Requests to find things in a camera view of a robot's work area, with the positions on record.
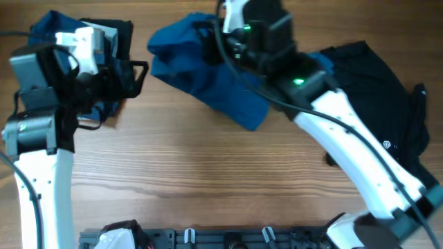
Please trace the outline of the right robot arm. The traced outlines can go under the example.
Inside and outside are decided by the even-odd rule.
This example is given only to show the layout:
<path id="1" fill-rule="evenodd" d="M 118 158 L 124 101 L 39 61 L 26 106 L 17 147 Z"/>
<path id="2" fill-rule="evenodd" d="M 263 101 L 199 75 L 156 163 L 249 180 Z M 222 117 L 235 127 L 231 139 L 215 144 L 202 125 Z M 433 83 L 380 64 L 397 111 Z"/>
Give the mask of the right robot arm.
<path id="1" fill-rule="evenodd" d="M 316 140 L 355 184 L 366 209 L 344 213 L 326 229 L 335 248 L 400 248 L 418 229 L 440 243 L 428 218 L 442 188 L 427 188 L 379 143 L 338 82 L 298 51 L 293 20 L 280 1 L 218 1 L 199 22 L 214 39 L 210 63 L 223 62 L 250 91 L 279 107 Z"/>

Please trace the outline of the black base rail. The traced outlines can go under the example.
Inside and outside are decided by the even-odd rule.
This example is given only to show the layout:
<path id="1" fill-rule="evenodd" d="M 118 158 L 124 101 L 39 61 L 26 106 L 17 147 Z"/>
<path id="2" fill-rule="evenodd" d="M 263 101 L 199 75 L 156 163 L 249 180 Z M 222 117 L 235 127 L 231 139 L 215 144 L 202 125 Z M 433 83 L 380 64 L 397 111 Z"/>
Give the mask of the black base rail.
<path id="1" fill-rule="evenodd" d="M 183 230 L 148 229 L 151 248 L 162 249 L 332 249 L 335 246 L 319 227 L 274 228 L 274 238 L 267 239 L 262 229 L 196 230 L 193 242 L 185 241 Z"/>

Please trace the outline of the blue polo shirt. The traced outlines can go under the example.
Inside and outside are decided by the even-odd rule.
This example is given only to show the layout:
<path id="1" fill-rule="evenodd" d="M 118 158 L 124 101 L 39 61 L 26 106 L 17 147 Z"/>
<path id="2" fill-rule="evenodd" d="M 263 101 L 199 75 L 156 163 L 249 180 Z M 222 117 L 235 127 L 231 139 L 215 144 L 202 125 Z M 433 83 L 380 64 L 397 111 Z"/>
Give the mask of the blue polo shirt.
<path id="1" fill-rule="evenodd" d="M 268 102 L 249 91 L 224 63 L 210 66 L 204 61 L 203 43 L 194 25 L 214 18 L 192 12 L 157 30 L 147 43 L 154 55 L 151 75 L 255 131 L 266 118 Z"/>

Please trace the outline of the black shirt with logo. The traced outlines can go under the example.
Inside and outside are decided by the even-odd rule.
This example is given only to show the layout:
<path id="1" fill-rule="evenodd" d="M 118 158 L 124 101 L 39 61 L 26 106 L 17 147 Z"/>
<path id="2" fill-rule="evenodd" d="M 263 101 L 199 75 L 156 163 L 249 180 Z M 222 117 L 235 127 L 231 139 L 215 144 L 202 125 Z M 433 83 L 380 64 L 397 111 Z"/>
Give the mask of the black shirt with logo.
<path id="1" fill-rule="evenodd" d="M 438 185 L 419 160 L 430 140 L 425 86 L 417 84 L 412 92 L 407 92 L 365 41 L 329 47 L 312 53 L 312 57 L 336 78 L 357 115 L 382 147 L 426 188 Z"/>

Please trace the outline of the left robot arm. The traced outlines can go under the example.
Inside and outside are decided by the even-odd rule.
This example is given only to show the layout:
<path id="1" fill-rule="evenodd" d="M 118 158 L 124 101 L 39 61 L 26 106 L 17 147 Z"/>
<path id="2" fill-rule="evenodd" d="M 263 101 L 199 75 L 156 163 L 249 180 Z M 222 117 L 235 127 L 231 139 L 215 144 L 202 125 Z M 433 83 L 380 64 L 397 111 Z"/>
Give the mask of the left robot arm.
<path id="1" fill-rule="evenodd" d="M 98 114 L 102 105 L 137 97 L 149 65 L 113 59 L 89 70 L 79 56 L 55 44 L 24 46 L 10 63 L 19 80 L 23 111 L 14 112 L 3 130 L 2 159 L 11 166 L 19 189 L 21 238 L 25 248 L 75 248 L 71 177 L 79 117 Z"/>

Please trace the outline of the folded blue shirt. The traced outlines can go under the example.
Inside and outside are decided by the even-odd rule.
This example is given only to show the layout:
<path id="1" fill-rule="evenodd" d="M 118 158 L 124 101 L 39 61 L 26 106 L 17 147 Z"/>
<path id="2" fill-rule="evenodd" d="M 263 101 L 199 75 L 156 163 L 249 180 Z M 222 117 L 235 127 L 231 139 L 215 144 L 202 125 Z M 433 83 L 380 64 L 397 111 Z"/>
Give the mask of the folded blue shirt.
<path id="1" fill-rule="evenodd" d="M 30 27 L 31 33 L 55 39 L 56 33 L 74 33 L 85 27 L 82 21 L 68 17 L 61 12 L 50 10 L 37 23 Z"/>

